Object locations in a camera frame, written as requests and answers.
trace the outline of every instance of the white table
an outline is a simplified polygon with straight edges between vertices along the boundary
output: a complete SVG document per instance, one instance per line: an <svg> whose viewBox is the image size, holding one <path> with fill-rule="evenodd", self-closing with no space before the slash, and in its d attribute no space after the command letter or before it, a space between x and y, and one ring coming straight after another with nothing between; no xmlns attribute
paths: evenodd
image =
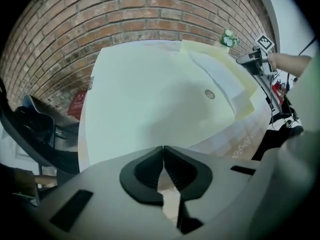
<svg viewBox="0 0 320 240"><path fill-rule="evenodd" d="M170 52L178 52L180 50L181 41L146 40L120 45L143 45L161 48ZM99 74L96 73L97 72L92 72L95 78L99 77ZM87 95L86 99L92 99L92 97ZM106 119L105 117L92 118L89 116L89 114L92 115L92 110L99 109L99 103L103 101L97 100L95 103L91 102L91 104L95 104L95 106L92 105L90 107L88 106L88 101L89 100L86 100L83 104L79 126L78 158L80 171L83 171L99 160L101 161L101 159L107 160L115 157L113 154L110 154L111 151L109 150L108 145L106 145L107 141L100 141L97 143L95 142L94 137L97 135L100 135L99 137L101 137L101 135L104 134L103 131L101 131L101 127L108 127L108 120L110 122L111 119ZM265 135L271 118L271 110L266 102L266 95L261 88L258 88L252 95L251 102L255 108L255 111L249 116L234 122L232 125L228 126L210 138L201 139L197 143L190 144L188 148L190 150L210 155L226 156L234 159L251 159L258 149L263 136ZM126 113L128 116L131 115L130 111L126 111ZM121 121L122 118L113 118L112 120L116 122ZM103 148L100 147L100 149L96 149L96 145L101 145ZM104 150L104 152L97 153L95 150ZM128 153L134 151L136 150L134 150L132 147L131 150L128 150Z"/></svg>

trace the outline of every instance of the hand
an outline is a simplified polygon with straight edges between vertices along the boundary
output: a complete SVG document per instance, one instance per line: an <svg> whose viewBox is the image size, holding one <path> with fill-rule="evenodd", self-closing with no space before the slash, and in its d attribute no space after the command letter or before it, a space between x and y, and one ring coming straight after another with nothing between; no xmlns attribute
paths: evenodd
<svg viewBox="0 0 320 240"><path fill-rule="evenodd" d="M268 62L271 64L272 71L277 71L278 64L275 53L268 54Z"/></svg>

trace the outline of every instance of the person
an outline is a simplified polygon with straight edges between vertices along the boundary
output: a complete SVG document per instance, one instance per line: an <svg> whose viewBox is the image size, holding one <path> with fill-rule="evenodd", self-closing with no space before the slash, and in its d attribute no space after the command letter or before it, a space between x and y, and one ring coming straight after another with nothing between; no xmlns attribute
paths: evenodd
<svg viewBox="0 0 320 240"><path fill-rule="evenodd" d="M270 53L268 55L268 62L271 64L273 71L279 69L297 78L301 76L311 60L312 58L310 56L305 55L293 56L283 53ZM302 126L287 128L286 124L279 130L267 130L252 160L260 161L267 150L280 148L287 139L299 135L302 132Z"/></svg>

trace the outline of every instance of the flowers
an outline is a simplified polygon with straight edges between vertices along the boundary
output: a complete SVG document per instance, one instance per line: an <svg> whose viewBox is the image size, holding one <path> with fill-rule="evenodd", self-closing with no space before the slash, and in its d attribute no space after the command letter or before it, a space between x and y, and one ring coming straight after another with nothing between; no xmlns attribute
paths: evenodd
<svg viewBox="0 0 320 240"><path fill-rule="evenodd" d="M220 43L226 47L234 47L240 44L240 40L234 35L231 30L225 29L222 34Z"/></svg>

